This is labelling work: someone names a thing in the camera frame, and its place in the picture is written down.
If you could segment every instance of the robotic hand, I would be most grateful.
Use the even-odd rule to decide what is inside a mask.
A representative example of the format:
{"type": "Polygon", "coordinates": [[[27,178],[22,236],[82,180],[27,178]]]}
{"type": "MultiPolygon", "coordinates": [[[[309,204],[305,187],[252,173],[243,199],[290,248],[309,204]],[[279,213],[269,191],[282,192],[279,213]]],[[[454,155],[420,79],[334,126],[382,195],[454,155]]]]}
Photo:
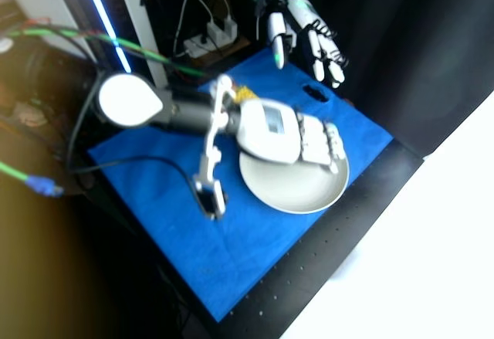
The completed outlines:
{"type": "Polygon", "coordinates": [[[286,65],[291,51],[301,46],[313,77],[323,81],[328,76],[332,87],[337,88],[345,80],[347,60],[334,36],[309,0],[276,0],[268,18],[268,38],[278,69],[286,65]]]}

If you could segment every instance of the blue cloth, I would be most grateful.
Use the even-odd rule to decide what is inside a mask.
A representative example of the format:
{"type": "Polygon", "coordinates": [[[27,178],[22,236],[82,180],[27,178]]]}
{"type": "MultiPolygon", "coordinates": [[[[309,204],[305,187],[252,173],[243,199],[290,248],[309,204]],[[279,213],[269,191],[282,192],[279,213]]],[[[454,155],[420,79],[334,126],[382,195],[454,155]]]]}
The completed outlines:
{"type": "MultiPolygon", "coordinates": [[[[295,66],[277,70],[268,49],[228,74],[260,97],[281,100],[304,113],[331,119],[340,130],[349,158],[350,183],[392,139],[295,66]],[[329,101],[321,103],[309,97],[302,91],[305,84],[323,89],[329,101]]],[[[216,144],[222,151],[222,162],[215,177],[222,181],[229,197],[226,215],[220,222],[205,219],[181,176],[162,163],[122,164],[105,169],[104,174],[211,315],[220,321],[323,212],[290,215],[264,205],[242,180],[234,140],[218,137],[216,144]]],[[[173,159],[192,176],[198,171],[202,146],[202,137],[146,127],[124,131],[90,153],[99,163],[139,154],[160,155],[173,159]]]]}

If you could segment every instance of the black curtain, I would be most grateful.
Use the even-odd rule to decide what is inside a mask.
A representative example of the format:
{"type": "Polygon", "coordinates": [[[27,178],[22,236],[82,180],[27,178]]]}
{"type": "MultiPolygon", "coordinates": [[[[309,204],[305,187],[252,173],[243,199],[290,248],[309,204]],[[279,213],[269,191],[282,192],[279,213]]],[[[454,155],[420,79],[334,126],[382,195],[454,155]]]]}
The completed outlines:
{"type": "Polygon", "coordinates": [[[494,0],[312,0],[350,60],[342,97],[430,154],[494,89],[494,0]]]}

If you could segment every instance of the light strip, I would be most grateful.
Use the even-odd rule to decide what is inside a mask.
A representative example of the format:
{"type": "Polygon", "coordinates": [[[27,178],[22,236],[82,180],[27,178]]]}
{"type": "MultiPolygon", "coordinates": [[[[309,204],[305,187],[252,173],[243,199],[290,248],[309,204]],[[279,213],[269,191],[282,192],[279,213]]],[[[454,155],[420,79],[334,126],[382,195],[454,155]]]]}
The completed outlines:
{"type": "Polygon", "coordinates": [[[117,51],[117,56],[120,59],[123,68],[125,69],[126,73],[132,73],[132,69],[130,68],[129,61],[125,56],[124,51],[118,46],[118,43],[116,41],[117,34],[115,33],[113,26],[111,25],[110,18],[108,17],[107,11],[105,10],[103,3],[101,2],[101,0],[93,0],[93,3],[94,6],[96,7],[96,10],[98,11],[98,14],[100,15],[101,21],[103,21],[103,25],[105,26],[108,35],[110,36],[111,39],[115,40],[114,42],[115,50],[117,51]]]}

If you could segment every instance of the hole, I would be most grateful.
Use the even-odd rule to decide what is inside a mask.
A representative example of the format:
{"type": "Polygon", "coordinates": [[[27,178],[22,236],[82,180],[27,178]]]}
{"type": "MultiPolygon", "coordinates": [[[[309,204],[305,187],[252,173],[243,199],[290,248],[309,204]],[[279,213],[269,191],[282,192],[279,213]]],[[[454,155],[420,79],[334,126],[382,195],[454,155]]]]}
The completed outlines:
{"type": "Polygon", "coordinates": [[[324,94],[323,91],[321,91],[318,88],[315,88],[313,86],[310,86],[309,84],[304,85],[302,87],[302,89],[305,93],[307,93],[309,96],[311,96],[316,101],[327,102],[330,100],[329,98],[327,98],[327,96],[324,94]]]}

